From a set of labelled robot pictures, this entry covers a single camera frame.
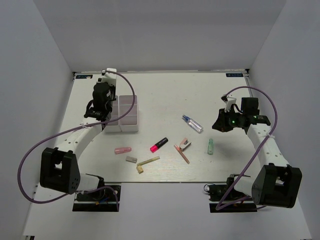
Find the green transparent glue tube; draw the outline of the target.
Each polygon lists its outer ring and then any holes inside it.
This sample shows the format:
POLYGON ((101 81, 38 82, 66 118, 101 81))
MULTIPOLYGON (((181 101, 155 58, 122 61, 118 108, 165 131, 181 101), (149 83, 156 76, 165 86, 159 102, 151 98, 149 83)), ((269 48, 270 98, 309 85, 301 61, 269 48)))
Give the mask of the green transparent glue tube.
POLYGON ((214 141, 212 138, 208 140, 208 145, 207 145, 207 154, 208 155, 213 155, 214 153, 214 141))

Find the grey eraser block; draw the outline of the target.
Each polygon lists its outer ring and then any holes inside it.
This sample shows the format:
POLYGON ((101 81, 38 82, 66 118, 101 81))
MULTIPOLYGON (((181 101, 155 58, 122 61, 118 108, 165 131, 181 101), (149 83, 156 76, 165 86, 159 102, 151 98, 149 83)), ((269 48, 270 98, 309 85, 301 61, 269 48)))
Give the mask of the grey eraser block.
POLYGON ((134 164, 136 164, 137 163, 137 158, 135 158, 135 157, 131 157, 131 156, 127 156, 126 158, 125 158, 125 161, 126 162, 130 162, 130 163, 134 163, 134 164))

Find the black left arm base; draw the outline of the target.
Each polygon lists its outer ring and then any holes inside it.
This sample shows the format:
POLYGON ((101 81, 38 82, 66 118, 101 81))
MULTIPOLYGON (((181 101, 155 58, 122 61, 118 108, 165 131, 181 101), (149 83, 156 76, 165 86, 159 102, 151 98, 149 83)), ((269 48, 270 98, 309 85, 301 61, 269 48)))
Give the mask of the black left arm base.
POLYGON ((105 188, 93 193, 77 193, 73 202, 73 212, 118 212, 121 198, 121 185, 110 185, 117 195, 116 197, 112 190, 105 188))

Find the pink highlighter marker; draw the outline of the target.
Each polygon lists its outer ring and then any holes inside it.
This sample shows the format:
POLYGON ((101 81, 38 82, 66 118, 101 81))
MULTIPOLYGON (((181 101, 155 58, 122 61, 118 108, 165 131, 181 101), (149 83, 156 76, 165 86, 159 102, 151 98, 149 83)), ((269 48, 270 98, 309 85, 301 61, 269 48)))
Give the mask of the pink highlighter marker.
POLYGON ((150 151, 152 153, 155 153, 158 149, 160 149, 163 145, 165 145, 168 142, 168 138, 164 137, 163 139, 161 139, 160 141, 158 141, 157 143, 155 143, 153 146, 150 147, 150 151))

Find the blue capped spray bottle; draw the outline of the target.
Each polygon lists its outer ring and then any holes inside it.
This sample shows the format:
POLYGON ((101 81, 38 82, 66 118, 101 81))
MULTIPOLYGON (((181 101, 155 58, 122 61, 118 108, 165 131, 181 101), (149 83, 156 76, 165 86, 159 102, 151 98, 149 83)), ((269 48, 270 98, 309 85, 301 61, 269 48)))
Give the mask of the blue capped spray bottle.
POLYGON ((182 115, 182 119, 197 133, 201 134, 203 132, 204 128, 192 118, 182 115))

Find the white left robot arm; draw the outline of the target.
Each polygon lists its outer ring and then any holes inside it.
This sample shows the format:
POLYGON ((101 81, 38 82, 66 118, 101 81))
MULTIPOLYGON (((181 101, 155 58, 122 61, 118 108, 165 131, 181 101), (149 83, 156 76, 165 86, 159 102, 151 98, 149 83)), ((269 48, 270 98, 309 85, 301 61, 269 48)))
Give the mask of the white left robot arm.
POLYGON ((70 195, 88 191, 96 200, 105 196, 106 187, 102 184, 102 178, 80 173, 78 160, 90 142, 106 127, 105 121, 111 119, 115 90, 107 82, 96 83, 80 129, 74 130, 56 147, 47 147, 42 152, 39 182, 43 188, 70 195))

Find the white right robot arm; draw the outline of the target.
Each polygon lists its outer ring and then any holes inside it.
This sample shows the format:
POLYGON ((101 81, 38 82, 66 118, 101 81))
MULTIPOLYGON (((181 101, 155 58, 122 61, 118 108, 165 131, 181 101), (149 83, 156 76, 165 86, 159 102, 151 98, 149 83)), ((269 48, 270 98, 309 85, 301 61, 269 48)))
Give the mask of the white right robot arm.
POLYGON ((221 98, 225 107, 221 108, 212 129, 222 133, 235 128, 243 129, 251 140, 261 169, 256 177, 242 171, 230 177, 217 210, 251 198, 255 205, 293 208, 302 181, 302 172, 292 167, 282 155, 274 137, 272 125, 267 116, 261 115, 256 97, 243 97, 241 107, 232 96, 221 98))

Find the pink transparent case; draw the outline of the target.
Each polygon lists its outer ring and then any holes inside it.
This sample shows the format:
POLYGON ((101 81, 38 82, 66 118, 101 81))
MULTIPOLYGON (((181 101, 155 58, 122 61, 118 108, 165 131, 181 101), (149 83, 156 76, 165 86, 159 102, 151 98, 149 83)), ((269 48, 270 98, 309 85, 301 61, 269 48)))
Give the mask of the pink transparent case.
POLYGON ((114 149, 114 153, 116 155, 129 153, 131 151, 132 151, 131 147, 117 147, 117 148, 114 149))

